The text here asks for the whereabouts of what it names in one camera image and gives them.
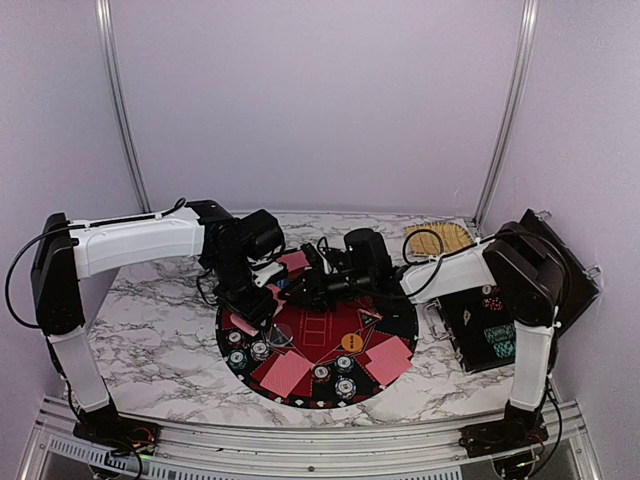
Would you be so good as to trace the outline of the orange big blind button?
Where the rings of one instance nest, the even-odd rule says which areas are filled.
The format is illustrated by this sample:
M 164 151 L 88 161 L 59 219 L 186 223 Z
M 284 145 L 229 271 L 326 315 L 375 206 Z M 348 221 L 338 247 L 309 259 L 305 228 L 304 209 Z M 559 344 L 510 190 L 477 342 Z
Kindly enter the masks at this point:
M 340 345 L 346 352 L 357 353 L 363 349 L 364 340 L 357 333 L 348 333 L 341 338 Z

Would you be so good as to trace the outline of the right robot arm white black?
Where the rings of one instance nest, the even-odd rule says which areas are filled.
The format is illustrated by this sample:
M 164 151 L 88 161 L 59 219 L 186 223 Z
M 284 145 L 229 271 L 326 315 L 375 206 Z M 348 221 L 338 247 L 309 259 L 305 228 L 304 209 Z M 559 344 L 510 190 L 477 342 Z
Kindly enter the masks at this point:
M 573 280 L 566 252 L 549 231 L 523 222 L 504 224 L 495 234 L 432 263 L 393 265 L 382 235 L 370 228 L 348 232 L 341 250 L 305 244 L 309 265 L 280 298 L 310 311 L 329 311 L 361 296 L 425 303 L 486 291 L 514 328 L 515 377 L 495 438 L 515 448 L 539 421 L 554 337 L 571 295 Z

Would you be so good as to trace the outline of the triangular all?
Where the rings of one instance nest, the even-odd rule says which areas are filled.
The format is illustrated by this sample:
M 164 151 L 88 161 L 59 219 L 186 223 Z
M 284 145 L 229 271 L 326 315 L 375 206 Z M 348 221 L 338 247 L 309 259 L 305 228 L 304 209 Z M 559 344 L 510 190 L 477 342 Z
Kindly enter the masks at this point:
M 362 330 L 375 328 L 383 320 L 382 315 L 370 310 L 358 309 L 357 314 Z

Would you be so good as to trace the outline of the chip stack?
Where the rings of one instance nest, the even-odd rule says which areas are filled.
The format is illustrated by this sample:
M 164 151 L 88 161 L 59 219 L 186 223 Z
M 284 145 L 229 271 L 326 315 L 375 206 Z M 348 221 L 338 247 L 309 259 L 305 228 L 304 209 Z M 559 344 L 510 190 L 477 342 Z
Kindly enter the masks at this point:
M 325 384 L 331 379 L 332 370 L 327 365 L 316 365 L 312 369 L 312 380 L 316 384 Z
M 226 334 L 226 343 L 231 349 L 242 349 L 245 346 L 244 333 L 239 330 L 232 330 Z

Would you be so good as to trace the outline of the green chips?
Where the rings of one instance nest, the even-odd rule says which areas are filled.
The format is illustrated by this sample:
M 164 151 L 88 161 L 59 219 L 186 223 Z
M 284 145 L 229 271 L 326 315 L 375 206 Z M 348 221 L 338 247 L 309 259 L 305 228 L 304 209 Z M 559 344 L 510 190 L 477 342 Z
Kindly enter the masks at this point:
M 348 374 L 354 369 L 355 360 L 353 357 L 340 355 L 335 359 L 334 365 L 338 373 Z
M 241 371 L 248 364 L 247 354 L 243 350 L 232 350 L 228 355 L 228 364 L 234 371 Z

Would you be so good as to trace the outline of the red playing card deck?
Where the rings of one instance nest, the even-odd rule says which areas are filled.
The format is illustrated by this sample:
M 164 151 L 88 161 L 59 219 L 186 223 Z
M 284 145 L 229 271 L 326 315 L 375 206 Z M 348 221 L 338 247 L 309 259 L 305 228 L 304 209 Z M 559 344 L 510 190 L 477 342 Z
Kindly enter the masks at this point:
M 238 328 L 240 331 L 248 335 L 249 337 L 255 337 L 261 333 L 261 331 L 253 326 L 251 326 L 246 320 L 232 315 L 230 317 L 230 321 L 232 325 Z

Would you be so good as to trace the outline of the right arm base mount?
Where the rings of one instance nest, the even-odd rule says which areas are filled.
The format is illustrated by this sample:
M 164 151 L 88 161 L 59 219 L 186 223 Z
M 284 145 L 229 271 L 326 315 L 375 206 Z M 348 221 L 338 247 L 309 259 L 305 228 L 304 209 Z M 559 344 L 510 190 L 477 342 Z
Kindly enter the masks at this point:
M 542 444 L 549 438 L 544 426 L 528 430 L 522 422 L 507 420 L 468 425 L 460 433 L 459 446 L 466 450 L 469 458 Z

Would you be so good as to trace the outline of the dealt red card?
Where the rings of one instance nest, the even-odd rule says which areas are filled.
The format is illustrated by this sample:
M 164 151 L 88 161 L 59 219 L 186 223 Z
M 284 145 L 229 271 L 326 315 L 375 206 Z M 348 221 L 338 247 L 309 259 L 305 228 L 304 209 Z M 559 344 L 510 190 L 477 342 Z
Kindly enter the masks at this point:
M 281 260 L 286 265 L 289 272 L 306 269 L 310 266 L 310 263 L 303 251 L 286 254 L 281 258 Z
M 307 358 L 289 351 L 276 360 L 269 371 L 269 377 L 264 380 L 268 381 L 272 391 L 287 396 L 312 366 L 313 363 Z
M 370 361 L 365 369 L 381 386 L 388 386 L 411 367 L 408 350 L 392 349 L 384 352 L 368 351 Z
M 408 361 L 412 352 L 399 337 L 394 336 L 368 348 L 366 354 L 376 363 L 396 364 Z
M 260 385 L 278 396 L 286 397 L 304 374 L 304 366 L 293 357 L 279 357 Z

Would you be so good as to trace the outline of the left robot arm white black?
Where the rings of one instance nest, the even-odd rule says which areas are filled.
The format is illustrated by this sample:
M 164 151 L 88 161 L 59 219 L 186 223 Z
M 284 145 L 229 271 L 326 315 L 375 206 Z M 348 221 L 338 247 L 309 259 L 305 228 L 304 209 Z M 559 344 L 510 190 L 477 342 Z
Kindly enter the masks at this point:
M 251 327 L 268 329 L 276 314 L 277 301 L 252 265 L 285 245 L 278 220 L 264 209 L 238 218 L 213 200 L 181 198 L 166 210 L 100 220 L 56 213 L 33 242 L 36 326 L 76 397 L 80 426 L 106 445 L 119 444 L 138 425 L 119 414 L 96 363 L 86 326 L 104 300 L 86 309 L 87 285 L 101 284 L 106 296 L 124 267 L 194 258 L 214 274 L 215 299 Z

